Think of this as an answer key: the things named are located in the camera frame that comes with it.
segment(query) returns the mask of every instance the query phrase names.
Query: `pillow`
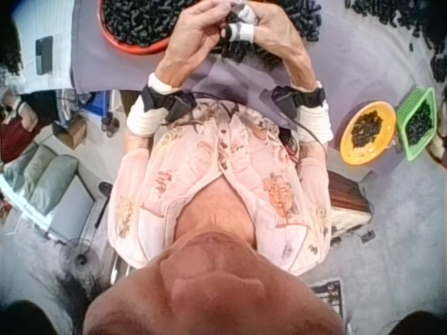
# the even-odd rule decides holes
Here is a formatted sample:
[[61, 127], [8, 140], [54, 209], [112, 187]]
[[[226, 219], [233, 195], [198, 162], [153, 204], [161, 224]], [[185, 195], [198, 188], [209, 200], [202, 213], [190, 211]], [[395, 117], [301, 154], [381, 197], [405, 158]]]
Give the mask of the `pillow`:
[[70, 186], [78, 165], [79, 161], [72, 156], [60, 155], [53, 159], [39, 179], [29, 204], [44, 216], [50, 213]]
[[36, 151], [37, 147], [28, 149], [24, 154], [19, 156], [19, 158], [16, 158], [14, 161], [5, 165], [3, 177], [15, 193], [23, 186], [23, 172]]
[[39, 146], [39, 149], [37, 149], [37, 152], [34, 154], [33, 158], [28, 163], [27, 168], [23, 172], [23, 196], [25, 199], [31, 199], [39, 179], [55, 157], [56, 154], [48, 149], [48, 147], [45, 145]]

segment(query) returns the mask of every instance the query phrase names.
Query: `purple tablecloth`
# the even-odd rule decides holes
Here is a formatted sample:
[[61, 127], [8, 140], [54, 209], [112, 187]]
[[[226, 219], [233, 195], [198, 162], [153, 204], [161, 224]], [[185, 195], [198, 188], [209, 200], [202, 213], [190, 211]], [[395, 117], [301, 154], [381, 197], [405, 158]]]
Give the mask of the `purple tablecloth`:
[[[398, 105], [410, 88], [434, 86], [430, 53], [423, 40], [405, 28], [392, 29], [376, 18], [361, 17], [344, 8], [342, 0], [318, 0], [323, 6], [321, 38], [308, 45], [317, 78], [324, 83], [336, 139], [341, 137], [356, 106], [365, 101], [387, 101]], [[96, 0], [76, 0], [73, 11], [72, 67], [75, 88], [80, 92], [106, 89], [140, 91], [162, 54], [133, 56], [116, 50], [104, 39], [96, 19]], [[234, 64], [210, 57], [186, 83], [194, 91], [246, 103], [280, 125], [287, 122], [260, 94], [277, 84], [288, 84], [283, 68], [262, 70], [256, 61]], [[337, 148], [337, 141], [332, 146]], [[400, 147], [386, 150], [370, 167], [387, 174], [403, 160]]]

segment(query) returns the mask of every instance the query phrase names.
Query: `gray floor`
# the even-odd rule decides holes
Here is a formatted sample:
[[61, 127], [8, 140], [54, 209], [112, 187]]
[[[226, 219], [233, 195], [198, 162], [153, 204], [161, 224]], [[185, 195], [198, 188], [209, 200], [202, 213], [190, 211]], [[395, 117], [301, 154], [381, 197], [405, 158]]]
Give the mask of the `gray floor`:
[[345, 238], [301, 279], [342, 280], [354, 334], [378, 334], [412, 311], [445, 313], [445, 171], [424, 153], [362, 186], [375, 206], [369, 228], [376, 239], [362, 245], [358, 236]]
[[[424, 154], [364, 186], [376, 209], [370, 226], [376, 239], [362, 245], [357, 236], [344, 238], [301, 279], [340, 278], [345, 313], [358, 335], [378, 334], [415, 310], [446, 312], [446, 173]], [[16, 235], [0, 238], [0, 302], [35, 301], [64, 329], [66, 321], [40, 284], [58, 270], [60, 246], [26, 223]]]

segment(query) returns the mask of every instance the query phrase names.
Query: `floral blouse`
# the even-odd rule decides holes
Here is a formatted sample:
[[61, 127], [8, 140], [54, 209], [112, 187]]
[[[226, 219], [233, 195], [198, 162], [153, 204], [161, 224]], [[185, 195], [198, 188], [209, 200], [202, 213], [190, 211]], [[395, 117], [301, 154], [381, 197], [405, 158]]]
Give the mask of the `floral blouse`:
[[294, 275], [330, 246], [328, 173], [313, 158], [298, 166], [269, 119], [228, 101], [200, 100], [149, 151], [125, 155], [114, 184], [108, 237], [118, 254], [144, 267], [174, 242], [177, 217], [198, 191], [224, 176], [255, 226], [257, 251]]

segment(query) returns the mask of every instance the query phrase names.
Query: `hand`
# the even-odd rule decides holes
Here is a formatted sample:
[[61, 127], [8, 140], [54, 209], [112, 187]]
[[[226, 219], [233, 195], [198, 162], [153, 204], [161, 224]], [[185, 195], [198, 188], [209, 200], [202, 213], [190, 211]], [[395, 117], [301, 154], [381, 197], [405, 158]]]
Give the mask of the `hand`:
[[203, 0], [183, 10], [155, 76], [181, 87], [219, 42], [219, 24], [230, 13], [231, 4], [232, 0]]
[[259, 19], [254, 42], [284, 61], [295, 86], [313, 91], [317, 85], [310, 57], [284, 10], [270, 3], [249, 1], [247, 4]]

